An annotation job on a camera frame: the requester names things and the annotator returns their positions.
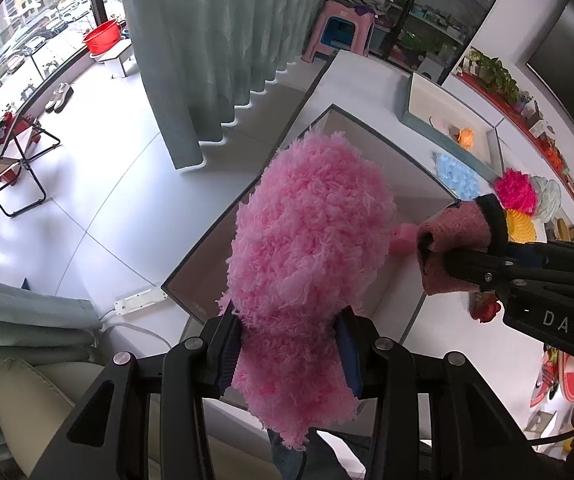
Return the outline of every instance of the beige seat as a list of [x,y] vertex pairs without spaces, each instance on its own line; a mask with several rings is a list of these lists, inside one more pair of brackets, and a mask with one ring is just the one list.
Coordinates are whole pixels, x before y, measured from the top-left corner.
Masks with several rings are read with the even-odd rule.
[[[7,446],[29,476],[42,452],[71,408],[102,367],[91,363],[60,363],[32,367],[7,359],[0,367],[0,427]],[[218,480],[280,479],[268,462],[241,452],[213,437],[209,451]],[[160,479],[160,405],[149,410],[149,478]]]

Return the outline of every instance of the screw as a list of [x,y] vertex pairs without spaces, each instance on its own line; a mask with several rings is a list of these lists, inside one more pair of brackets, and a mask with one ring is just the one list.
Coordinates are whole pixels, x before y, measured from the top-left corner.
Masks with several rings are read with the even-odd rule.
[[465,356],[460,352],[449,352],[447,354],[447,360],[454,366],[462,366],[465,364],[465,362],[467,362]]
[[394,348],[394,341],[389,339],[388,337],[379,337],[374,341],[373,345],[378,348],[379,350],[391,350]]
[[190,337],[185,341],[185,348],[188,350],[197,350],[201,346],[203,346],[203,340],[199,337]]
[[126,365],[131,361],[131,354],[129,352],[118,352],[113,356],[113,362],[117,365]]

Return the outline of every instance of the glass door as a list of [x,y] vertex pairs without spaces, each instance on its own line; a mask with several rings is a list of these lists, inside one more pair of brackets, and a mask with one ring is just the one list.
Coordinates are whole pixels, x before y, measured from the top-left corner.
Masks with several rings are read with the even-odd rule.
[[401,68],[442,83],[494,1],[395,1],[390,12],[397,21],[382,41],[379,54]]

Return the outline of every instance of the folding chair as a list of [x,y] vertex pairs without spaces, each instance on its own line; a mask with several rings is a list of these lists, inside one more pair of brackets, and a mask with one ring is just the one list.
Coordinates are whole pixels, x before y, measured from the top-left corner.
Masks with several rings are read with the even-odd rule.
[[[6,141],[2,147],[2,150],[0,151],[0,177],[5,173],[7,173],[8,171],[13,171],[16,174],[16,176],[14,176],[13,178],[6,179],[6,182],[2,186],[0,186],[0,192],[3,189],[7,188],[8,186],[12,186],[13,184],[15,184],[16,181],[18,180],[18,177],[20,176],[20,172],[23,169],[25,169],[29,172],[29,174],[34,179],[35,183],[38,185],[38,188],[42,193],[42,197],[36,200],[35,202],[32,202],[29,205],[22,207],[17,211],[14,211],[13,213],[7,212],[0,203],[0,209],[9,218],[14,218],[19,214],[24,213],[25,211],[29,211],[29,209],[32,209],[45,202],[45,200],[47,200],[47,192],[45,191],[44,187],[38,180],[36,174],[33,172],[30,162],[32,160],[35,160],[39,156],[43,156],[45,153],[50,152],[51,150],[60,145],[60,139],[58,137],[51,135],[41,126],[36,124],[35,121],[30,124],[31,126],[29,128],[25,129],[19,134],[14,133],[13,129],[11,129],[12,132],[7,136]],[[46,149],[36,153],[35,155],[27,157],[25,155],[27,148],[31,144],[33,137],[39,134],[46,134],[47,136],[54,139],[56,142],[51,146],[47,147]]]

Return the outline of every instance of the blue fluffy item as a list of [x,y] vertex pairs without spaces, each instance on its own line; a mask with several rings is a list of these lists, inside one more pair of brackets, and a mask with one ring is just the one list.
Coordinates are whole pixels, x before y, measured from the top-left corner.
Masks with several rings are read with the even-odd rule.
[[480,196],[478,174],[451,155],[436,153],[436,173],[438,179],[461,200],[474,200]]

